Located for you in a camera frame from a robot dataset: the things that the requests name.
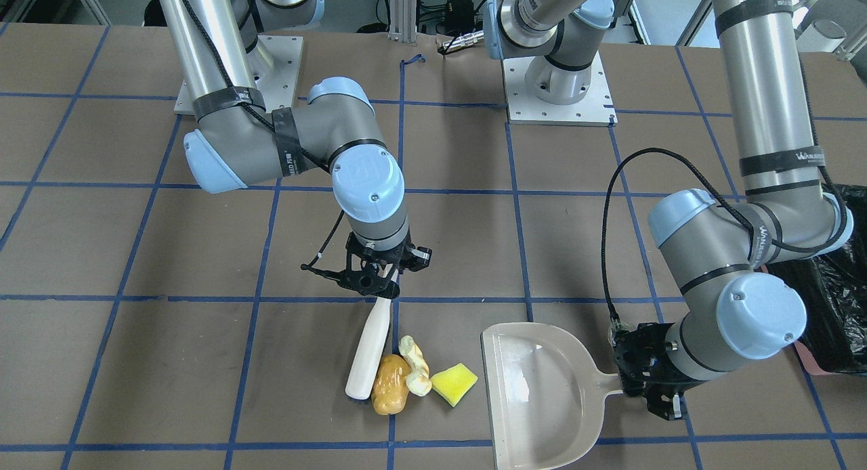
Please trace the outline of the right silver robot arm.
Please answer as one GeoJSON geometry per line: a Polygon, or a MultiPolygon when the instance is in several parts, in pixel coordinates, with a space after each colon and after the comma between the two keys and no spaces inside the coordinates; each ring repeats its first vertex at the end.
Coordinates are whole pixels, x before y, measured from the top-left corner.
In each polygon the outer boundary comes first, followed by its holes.
{"type": "Polygon", "coordinates": [[[184,139],[187,164],[211,194],[257,185],[312,169],[331,175],[337,204],[351,225],[346,266],[307,270],[361,295],[394,299],[397,276],[429,266],[431,250],[410,238],[405,183],[383,141],[377,116],[360,85],[343,76],[313,86],[305,106],[268,106],[263,77],[252,63],[256,22],[291,20],[267,8],[309,6],[310,0],[159,0],[182,63],[198,128],[184,139]]]}

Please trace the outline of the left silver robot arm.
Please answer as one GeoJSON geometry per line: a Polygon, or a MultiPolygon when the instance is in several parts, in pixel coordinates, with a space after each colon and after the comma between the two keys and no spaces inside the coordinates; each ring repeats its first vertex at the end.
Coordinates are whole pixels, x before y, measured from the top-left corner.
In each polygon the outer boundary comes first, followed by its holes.
{"type": "Polygon", "coordinates": [[[765,264],[841,248],[854,217],[826,170],[792,25],[792,0],[711,0],[728,85],[745,201],[725,201],[682,155],[700,188],[663,198],[648,214],[654,242],[690,308],[676,323],[629,331],[608,299],[623,392],[666,420],[684,417],[683,394],[801,337],[806,307],[765,264]]]}

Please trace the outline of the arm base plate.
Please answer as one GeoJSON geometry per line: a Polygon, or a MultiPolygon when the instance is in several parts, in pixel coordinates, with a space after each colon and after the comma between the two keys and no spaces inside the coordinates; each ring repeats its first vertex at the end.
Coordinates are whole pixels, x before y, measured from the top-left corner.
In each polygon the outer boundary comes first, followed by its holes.
{"type": "Polygon", "coordinates": [[[576,72],[556,68],[542,56],[506,59],[502,65],[512,124],[617,124],[600,54],[588,68],[576,72]]]}
{"type": "MultiPolygon", "coordinates": [[[[264,112],[290,107],[295,101],[295,87],[301,65],[303,37],[260,35],[257,46],[247,56],[256,88],[263,94],[264,112]]],[[[198,58],[182,58],[185,81],[177,94],[174,112],[193,115],[193,102],[208,91],[220,90],[225,81],[213,63],[213,57],[201,51],[198,58]]]]}

